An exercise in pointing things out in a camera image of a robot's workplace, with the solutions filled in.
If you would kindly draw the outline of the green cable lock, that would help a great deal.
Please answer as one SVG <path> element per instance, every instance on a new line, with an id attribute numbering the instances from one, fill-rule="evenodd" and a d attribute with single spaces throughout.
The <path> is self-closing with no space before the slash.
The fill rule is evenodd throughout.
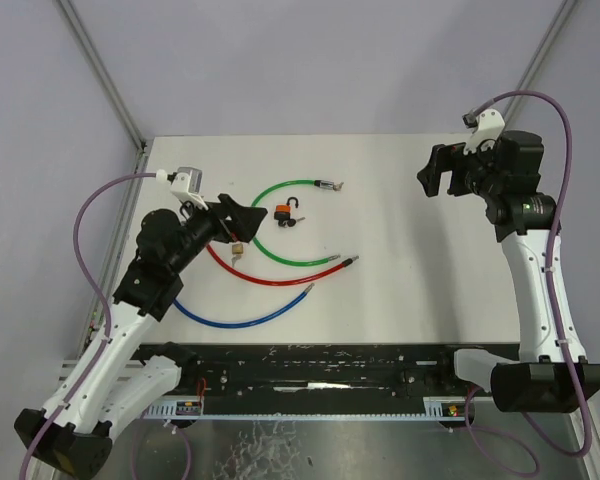
<path id="1" fill-rule="evenodd" d="M 343 187 L 343 182 L 334 183 L 330 180 L 322 180 L 322 179 L 296 179 L 296 180 L 288 180 L 284 181 L 271 187 L 268 187 L 264 191 L 262 191 L 252 202 L 252 207 L 257 207 L 261 200 L 263 200 L 266 196 L 271 193 L 276 192 L 277 190 L 287 188 L 287 187 L 295 187 L 295 186 L 312 186 L 319 189 L 331 190 L 335 192 L 339 192 Z M 290 196 L 284 204 L 278 204 L 273 213 L 273 219 L 277 223 L 280 228 L 292 228 L 300 219 L 296 219 L 292 217 L 292 209 L 299 207 L 299 199 L 295 196 Z M 267 256 L 269 259 L 280 263 L 282 265 L 290 266 L 290 267 L 314 267 L 325 265 L 329 262 L 335 261 L 340 258 L 339 254 L 331 255 L 323 258 L 319 258 L 316 260 L 291 260 L 284 257 L 281 257 L 277 254 L 271 252 L 267 247 L 265 247 L 257 238 L 253 239 L 256 247 Z"/>

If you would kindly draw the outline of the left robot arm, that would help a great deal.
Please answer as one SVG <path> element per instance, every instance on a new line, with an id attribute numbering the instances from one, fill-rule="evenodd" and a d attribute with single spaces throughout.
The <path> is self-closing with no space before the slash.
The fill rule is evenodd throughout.
<path id="1" fill-rule="evenodd" d="M 171 390 L 184 395 L 197 387 L 194 365 L 162 355 L 124 385 L 117 381 L 181 292 L 181 272 L 212 241 L 250 242 L 267 211 L 241 206 L 227 194 L 204 208 L 187 201 L 181 209 L 185 220 L 169 209 L 143 218 L 104 327 L 54 395 L 41 408 L 19 413 L 14 429 L 28 458 L 75 479 L 92 479 L 115 439 L 145 408 Z"/>

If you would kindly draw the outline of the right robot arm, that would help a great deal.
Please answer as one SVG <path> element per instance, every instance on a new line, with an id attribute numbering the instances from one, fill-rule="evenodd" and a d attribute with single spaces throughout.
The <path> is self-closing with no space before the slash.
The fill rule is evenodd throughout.
<path id="1" fill-rule="evenodd" d="M 481 197 L 506 257 L 520 322 L 517 360 L 461 348 L 435 372 L 443 392 L 473 383 L 503 412 L 571 413 L 579 407 L 577 387 L 585 398 L 600 390 L 600 364 L 588 361 L 571 320 L 560 239 L 550 235 L 556 202 L 537 189 L 543 154 L 540 136 L 512 130 L 481 141 L 474 153 L 462 143 L 435 145 L 417 174 L 428 197 L 438 194 L 445 172 L 449 194 Z"/>

